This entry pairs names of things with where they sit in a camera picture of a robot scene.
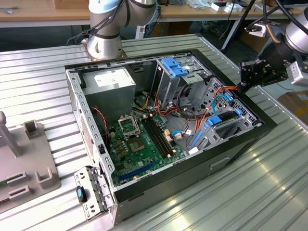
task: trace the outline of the cardboard box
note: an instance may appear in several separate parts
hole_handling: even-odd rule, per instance
[[[278,101],[308,125],[308,90],[287,92],[280,96]]]
[[[89,0],[53,0],[56,9],[88,9]]]

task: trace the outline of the blue plastic clip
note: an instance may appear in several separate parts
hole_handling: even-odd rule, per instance
[[[173,77],[180,77],[180,76],[185,76],[188,74],[188,71],[185,71],[180,63],[175,61],[174,58],[169,57],[169,58],[163,58],[162,63],[165,65],[165,67],[171,72]]]
[[[240,116],[243,112],[241,111],[241,109],[236,108],[235,113]]]
[[[214,124],[218,124],[220,122],[222,122],[222,120],[218,117],[218,115],[213,116],[209,119],[207,119],[207,122],[209,125],[213,126]]]

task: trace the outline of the red wire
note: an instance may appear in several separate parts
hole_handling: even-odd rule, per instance
[[[105,129],[106,129],[106,142],[107,142],[107,140],[108,140],[108,135],[107,135],[108,130],[107,130],[106,118],[105,118],[104,115],[101,113],[101,111],[98,110],[96,107],[92,107],[92,109],[94,109],[95,111],[97,111],[97,112],[101,115],[101,117],[103,118],[103,120],[104,120]]]

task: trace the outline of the desk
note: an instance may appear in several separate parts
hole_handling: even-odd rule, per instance
[[[238,67],[195,35],[125,40],[123,49],[128,57],[199,49],[235,84],[240,81]],[[89,165],[90,159],[72,112],[63,66],[89,62],[83,46],[2,52],[0,57],[0,110],[14,112],[7,117],[8,127],[31,119],[44,125],[62,184],[0,214],[0,227],[11,231],[112,228],[108,215],[87,222],[75,191],[73,173]],[[308,127],[261,87],[251,88],[247,95],[278,126],[229,167],[113,231],[307,230]]]
[[[18,6],[20,9],[13,10],[13,14],[0,12],[0,27],[28,27],[28,26],[70,26],[70,25],[89,25],[90,13],[88,9],[58,10],[54,8],[52,0],[1,0],[0,7]],[[299,15],[304,8],[295,8],[294,15]],[[230,19],[236,20],[227,40],[232,36],[239,19],[242,17],[244,9],[241,12],[233,12]],[[262,16],[262,11],[253,7],[247,16],[249,19],[257,19]],[[183,21],[221,21],[227,20],[229,13],[224,11],[215,11],[212,8],[194,9],[189,5],[162,6],[163,22],[183,22]],[[282,13],[273,13],[269,19],[283,19]],[[136,38],[143,38],[144,26],[138,26]]]

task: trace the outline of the aluminum work table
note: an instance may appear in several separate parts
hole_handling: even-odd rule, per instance
[[[199,49],[235,83],[235,64],[196,35],[123,41],[128,56]],[[73,173],[90,164],[75,122],[64,65],[88,62],[81,45],[0,53],[0,110],[14,128],[44,125],[61,187],[0,214],[0,230],[104,231],[108,215],[86,222]],[[308,227],[307,127],[263,89],[247,95],[278,127],[241,159],[117,225],[115,231],[292,230]]]

